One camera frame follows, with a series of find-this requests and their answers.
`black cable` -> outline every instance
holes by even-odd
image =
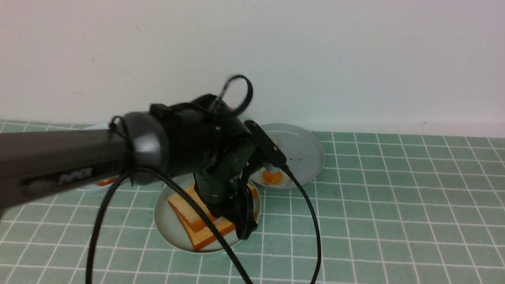
[[[317,242],[317,262],[316,262],[316,270],[314,271],[314,275],[312,275],[311,284],[316,283],[317,276],[319,274],[319,269],[321,268],[321,234],[319,233],[319,225],[317,222],[316,212],[314,212],[314,208],[312,207],[312,203],[307,196],[307,193],[304,191],[301,184],[296,180],[293,173],[289,170],[287,165],[281,167],[281,169],[293,180],[296,187],[300,190],[301,195],[304,196],[305,202],[307,202],[307,206],[309,207],[309,211],[311,212],[312,221],[314,222],[314,229],[316,230],[316,242]]]
[[[102,223],[105,217],[105,211],[111,202],[112,196],[118,189],[119,185],[131,174],[131,170],[128,170],[121,174],[118,179],[112,184],[107,193],[102,200],[102,204],[100,204],[100,208],[98,209],[98,213],[96,214],[95,224],[93,226],[93,232],[91,233],[91,239],[89,240],[89,249],[88,249],[88,259],[86,262],[86,284],[91,284],[93,281],[93,262],[94,255],[96,251],[96,243],[98,241],[98,236],[100,234],[100,229],[102,228]]]

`white grout line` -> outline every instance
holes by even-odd
[[[331,138],[333,139],[333,141],[335,141],[335,137],[333,135],[333,132],[331,133]],[[333,143],[333,149],[334,149],[335,153],[337,153],[335,143]],[[338,181],[340,181],[340,172],[338,172],[338,171],[337,171],[337,176],[338,176]],[[342,194],[342,187],[339,186],[339,188],[340,188],[340,194]],[[342,208],[344,210],[345,229],[347,230],[347,238],[348,238],[348,242],[349,242],[349,254],[350,254],[350,261],[351,261],[351,266],[352,266],[352,275],[354,277],[354,283],[358,283],[358,277],[356,275],[356,267],[354,264],[354,254],[352,253],[352,243],[350,241],[349,223],[347,221],[347,212],[345,210],[345,202],[344,201],[342,201]]]
[[[379,140],[379,136],[377,134],[375,134],[375,137],[377,138],[377,141],[378,141]],[[382,154],[382,147],[380,145],[379,145],[379,150],[380,150],[381,155],[383,155]],[[386,161],[384,159],[384,156],[382,157],[382,162],[384,163],[384,166],[385,166],[386,165]],[[386,174],[387,174],[387,179],[389,181],[389,184],[391,184],[391,177],[389,176],[389,172],[387,170],[386,170]],[[407,248],[409,250],[409,254],[410,254],[411,260],[412,260],[412,262],[414,262],[414,254],[412,253],[412,248],[411,248],[411,244],[410,244],[411,241],[409,240],[409,237],[407,236],[407,230],[405,229],[405,224],[404,224],[403,218],[401,216],[400,206],[398,205],[398,199],[396,198],[396,193],[394,192],[393,187],[391,187],[391,192],[393,194],[393,198],[394,198],[394,201],[396,203],[396,209],[398,211],[398,217],[400,218],[400,224],[401,224],[401,229],[403,231],[403,237],[405,238],[405,241],[407,243]],[[417,267],[416,267],[415,264],[413,265],[413,268],[414,268],[414,274],[416,276],[416,281],[417,281],[418,284],[421,284],[421,280],[419,279],[419,273],[417,272]]]
[[[47,217],[48,213],[49,213],[49,210],[51,210],[51,206],[48,207],[48,209],[46,210],[44,216],[42,217],[42,220],[41,221],[44,221],[44,219]],[[23,252],[21,253],[21,255],[19,256],[19,259],[18,259],[18,262],[16,263],[16,265],[19,265],[19,263],[21,262],[21,259],[23,258],[23,256],[25,255],[26,251],[28,250],[28,247],[30,246],[31,242],[33,241],[33,238],[35,237],[35,235],[37,234],[40,226],[42,226],[42,222],[40,222],[37,226],[37,228],[35,229],[35,231],[33,232],[30,240],[26,243],[26,246],[23,250]],[[7,279],[5,280],[6,283],[9,282],[9,279],[12,277],[12,275],[14,274],[14,270],[16,270],[16,268],[14,268],[11,273],[9,274],[9,276],[7,277]]]
[[[112,248],[112,253],[111,253],[111,256],[109,258],[109,262],[107,263],[107,267],[105,269],[105,273],[104,273],[104,276],[102,278],[102,281],[100,282],[100,284],[104,284],[104,281],[105,281],[105,278],[106,278],[106,275],[107,275],[107,272],[109,271],[110,267],[111,267],[111,263],[112,263],[112,258],[114,257],[114,253],[116,252],[116,249],[117,249],[117,246],[118,246],[118,243],[119,243],[119,240],[121,239],[121,233],[123,232],[123,229],[124,229],[124,225],[126,224],[126,220],[128,220],[128,216],[130,215],[130,212],[131,212],[131,208],[133,206],[133,203],[135,202],[135,198],[137,197],[137,194],[138,194],[138,189],[140,188],[140,186],[137,186],[137,191],[135,192],[135,195],[133,196],[133,200],[131,201],[131,204],[130,204],[130,209],[128,210],[128,213],[126,213],[126,216],[125,216],[125,219],[123,221],[123,225],[121,226],[121,228],[119,229],[119,234],[118,234],[118,238],[116,239],[116,243],[114,244],[114,247]]]
[[[375,235],[377,237],[377,246],[379,247],[380,259],[382,261],[382,269],[384,270],[384,277],[386,278],[386,284],[389,284],[389,278],[387,276],[386,264],[384,263],[384,255],[382,254],[382,247],[381,247],[380,241],[379,241],[379,231],[377,230],[377,222],[375,221],[374,210],[372,208],[372,203],[370,202],[370,194],[368,192],[367,180],[365,179],[365,172],[363,171],[363,164],[361,162],[361,157],[360,157],[360,149],[358,147],[357,147],[357,151],[358,151],[358,160],[360,161],[361,174],[363,175],[363,183],[365,184],[365,191],[367,192],[367,200],[368,200],[368,204],[370,207],[370,213],[372,214],[372,222],[374,224]],[[342,190],[342,188],[340,190],[341,190],[341,194],[342,194],[342,199],[344,199],[345,198],[344,191]]]
[[[151,222],[151,227],[149,228],[149,232],[147,233],[147,238],[144,242],[144,248],[142,249],[142,253],[140,254],[140,259],[138,260],[137,271],[135,273],[135,277],[133,278],[133,283],[137,281],[137,276],[140,271],[140,265],[142,264],[142,260],[144,259],[144,253],[146,252],[147,243],[149,242],[149,237],[151,236],[151,232],[153,231],[154,220]]]

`white wall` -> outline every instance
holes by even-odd
[[[101,122],[243,73],[260,123],[501,136],[504,3],[3,0],[0,117]]]

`green tile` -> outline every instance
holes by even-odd
[[[414,177],[410,172],[389,172],[391,184],[396,186],[416,186]]]
[[[469,146],[466,138],[462,136],[446,136],[445,140],[447,141],[447,145],[449,146],[460,146],[460,147]]]
[[[377,134],[377,137],[379,138],[379,143],[401,144],[398,134]]]
[[[398,202],[421,203],[421,198],[416,188],[394,187],[393,190]]]
[[[77,266],[77,264],[79,264],[79,259],[81,258],[83,251],[84,248],[82,247],[58,246],[49,265],[58,267]]]
[[[405,145],[422,145],[423,138],[420,135],[400,135],[401,142]]]
[[[16,264],[25,250],[26,244],[0,243],[0,263]]]
[[[455,159],[476,160],[471,148],[449,147],[449,149]]]
[[[374,185],[389,185],[389,178],[385,171],[367,171],[364,170],[365,180],[367,184]]]
[[[333,142],[321,142],[321,145],[323,145],[325,154],[335,154]]]
[[[124,228],[118,246],[123,248],[143,248],[147,240],[148,229]]]
[[[153,222],[153,211],[148,209],[130,209],[126,217],[126,226],[149,228]]]
[[[261,256],[259,255],[239,255],[238,260],[242,263],[250,277],[260,277]],[[237,269],[233,266],[231,275],[239,276]]]
[[[74,272],[68,269],[48,268],[44,271],[40,284],[68,284]]]
[[[428,146],[447,146],[443,136],[423,135],[423,140]]]
[[[372,203],[372,210],[374,212],[375,219],[400,220],[396,204]]]
[[[505,175],[505,166],[501,162],[481,162],[481,165],[486,174]]]
[[[428,212],[428,218],[430,218],[430,222],[439,222],[439,223],[455,222],[454,218],[452,217],[452,213],[449,206],[426,205],[426,212]]]
[[[350,259],[349,240],[347,239],[321,238],[321,245],[323,257]]]
[[[405,240],[400,222],[376,221],[375,223],[381,240]]]
[[[335,155],[325,155],[324,159],[324,167],[325,168],[336,168],[337,160],[335,159]]]
[[[360,158],[358,156],[337,155],[337,164],[339,168],[361,169]]]
[[[341,183],[358,183],[364,184],[363,172],[361,170],[342,170],[339,169]]]
[[[333,137],[331,135],[331,132],[312,131],[312,135],[314,135],[319,141],[333,141]]]
[[[310,280],[312,278],[312,275],[314,274],[314,269],[316,268],[316,261],[314,259],[306,259],[306,258],[293,258],[293,276],[295,280]],[[323,274],[323,270],[321,269],[319,271],[319,275]]]
[[[405,157],[405,152],[401,145],[381,145],[384,157]]]
[[[452,205],[475,205],[468,191],[446,190],[445,194]]]
[[[479,283],[479,277],[473,267],[446,267],[447,273],[452,283],[473,284]]]
[[[264,237],[263,249],[268,254],[275,255],[291,255],[291,237],[288,235],[266,234]]]
[[[491,190],[492,187],[485,176],[463,175],[463,179],[471,190]]]
[[[494,192],[471,192],[477,206],[496,206],[501,207],[500,200]]]
[[[454,212],[456,221],[460,224],[483,224],[479,212],[475,208],[453,207],[452,211]]]
[[[436,174],[414,173],[414,179],[420,187],[440,187],[440,182]]]
[[[483,284],[502,284],[505,279],[505,270],[479,268],[480,278]]]
[[[503,267],[500,256],[494,247],[468,246],[475,265]]]
[[[436,244],[411,243],[410,246],[415,262],[442,263]]]
[[[355,143],[335,143],[335,149],[339,155],[357,155],[358,149]]]
[[[503,208],[480,208],[479,211],[487,225],[505,225],[505,211]]]
[[[93,225],[97,211],[98,208],[77,207],[77,210],[75,210],[75,214],[70,220],[70,222],[72,224]]]
[[[53,205],[51,209],[49,209],[49,212],[47,213],[44,222],[67,224],[68,221],[70,221],[70,218],[74,213],[74,210],[75,210],[74,207]],[[96,209],[91,208],[91,210],[95,212],[95,215],[92,216],[94,222],[94,218],[96,216]]]
[[[403,221],[428,221],[422,205],[398,204],[398,208]]]
[[[364,185],[342,185],[342,195],[345,200],[367,201],[367,190]]]
[[[372,218],[369,203],[345,201],[344,204],[347,218]]]
[[[35,267],[16,267],[7,284],[33,283],[42,274],[43,268]]]
[[[505,191],[505,176],[489,176],[489,182],[496,191]]]
[[[201,274],[226,275],[230,271],[230,258],[227,255],[204,256],[201,262]]]
[[[404,146],[403,148],[409,158],[428,158],[428,152],[424,146]]]
[[[438,245],[445,264],[472,265],[472,260],[464,245]]]
[[[338,172],[336,169],[322,169],[316,181],[338,182]]]
[[[409,164],[414,172],[435,172],[431,160],[409,158]]]
[[[482,168],[477,161],[456,161],[461,173],[483,174]]]
[[[167,272],[168,265],[170,263],[170,256],[171,252],[167,251],[145,251],[139,271]]]
[[[473,152],[479,161],[500,161],[493,149],[473,148]]]
[[[456,163],[451,160],[433,160],[433,165],[438,173],[459,173]]]
[[[386,264],[389,284],[416,284],[416,273],[411,264]]]
[[[333,139],[334,141],[341,141],[341,142],[355,141],[353,132],[334,132]]]
[[[367,220],[347,220],[349,236],[351,238],[376,239],[375,225],[373,221]]]
[[[442,266],[438,265],[416,265],[421,284],[449,284],[447,274]]]
[[[394,202],[394,195],[389,186],[367,186],[370,201]]]
[[[316,256],[316,238],[313,236],[293,236],[294,256]]]
[[[319,218],[321,235],[324,236],[347,236],[345,220],[333,218]]]
[[[342,194],[340,193],[340,185],[338,184],[316,182],[316,187],[318,198],[330,198],[330,199],[342,198]]]
[[[18,221],[40,222],[48,209],[49,205],[26,204],[25,209],[19,214]]]
[[[380,242],[384,261],[410,262],[411,256],[406,242]]]
[[[380,263],[355,262],[358,283],[385,284],[384,267]]]
[[[354,283],[354,274],[350,261],[330,260],[324,261],[326,281]]]
[[[505,245],[505,228],[504,227],[489,227],[489,232],[497,245]]]
[[[291,220],[289,216],[268,215],[268,218],[265,218],[265,232],[290,233]]]
[[[111,265],[110,269],[112,270],[125,270],[125,271],[131,271],[131,270],[137,270],[138,263],[140,261],[140,255],[142,254],[142,251],[134,251],[134,250],[124,250],[124,249],[116,249],[114,251],[114,254],[112,256],[111,260]],[[176,261],[176,253],[174,253],[174,259],[172,261],[172,270],[174,269],[174,266],[177,266],[179,261]],[[198,257],[198,261],[196,262],[196,265],[198,266],[200,263],[200,259]]]
[[[427,146],[428,153],[432,159],[452,159],[452,155],[448,147]]]
[[[484,147],[491,148],[491,144],[487,140],[487,138],[483,137],[467,137],[468,143],[470,143],[471,147]]]
[[[56,246],[29,244],[19,264],[45,266]]]
[[[378,144],[362,144],[358,143],[358,150],[362,156],[382,156]]]
[[[428,224],[406,223],[404,227],[409,241],[434,241],[433,233]]]
[[[384,161],[387,169],[390,171],[410,171],[409,163],[406,158],[385,157]]]
[[[356,142],[377,143],[377,135],[375,133],[356,133]]]
[[[9,124],[6,123],[4,125],[4,128],[2,129],[2,133],[17,133],[17,132],[23,132],[25,129],[25,125],[21,124]]]
[[[32,239],[33,243],[55,244],[63,235],[65,225],[42,224]]]
[[[14,223],[5,235],[4,241],[28,242],[35,233],[35,230],[37,230],[37,227],[37,224]]]
[[[352,256],[357,260],[381,260],[377,241],[351,240]]]
[[[361,157],[361,165],[366,170],[385,170],[384,161],[380,157]]]
[[[291,278],[291,259],[287,257],[263,257],[263,277],[286,279]]]

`bread slice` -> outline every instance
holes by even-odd
[[[251,189],[252,198],[255,199],[258,196],[256,189],[248,184]],[[200,199],[198,194],[194,189],[194,183],[190,184],[188,187],[184,189],[184,191],[191,197],[193,200],[200,206],[200,208],[205,212],[207,217],[214,221],[215,218],[212,216],[211,212],[205,205],[205,203]],[[170,207],[174,210],[174,212],[179,215],[181,218],[186,221],[186,224],[193,230],[193,232],[198,232],[201,229],[205,228],[206,225],[204,221],[198,216],[195,210],[178,194],[171,195],[168,197],[168,203]]]
[[[251,189],[253,199],[256,199],[258,197],[258,192],[251,185],[249,185],[249,188]],[[209,210],[207,209],[207,207],[205,206],[205,204],[201,201],[201,199],[195,193],[193,184],[188,186],[185,189],[185,191],[188,194],[190,194],[190,196],[195,200],[195,202],[202,207],[204,212],[206,212],[207,216],[211,216],[211,214],[210,214]],[[170,207],[174,210],[174,212],[177,216],[177,219],[179,220],[182,227],[184,228],[184,231],[186,231],[186,234],[188,235],[188,238],[191,241],[194,251],[197,252],[197,251],[201,250],[202,248],[206,247],[207,245],[213,243],[216,240],[216,237],[214,236],[214,234],[212,234],[211,230],[205,225],[204,221],[191,208],[191,206],[189,206],[188,203],[185,200],[183,200],[178,194],[168,197],[168,203],[169,203]],[[202,223],[203,228],[195,231],[195,230],[193,230],[192,226],[190,226],[190,224],[187,222],[187,220],[193,221],[193,224]],[[235,230],[235,225],[232,222],[226,220],[225,218],[216,219],[216,218],[212,217],[211,220],[213,221],[214,225],[216,226],[218,231],[221,233],[221,235],[226,235],[226,234]]]

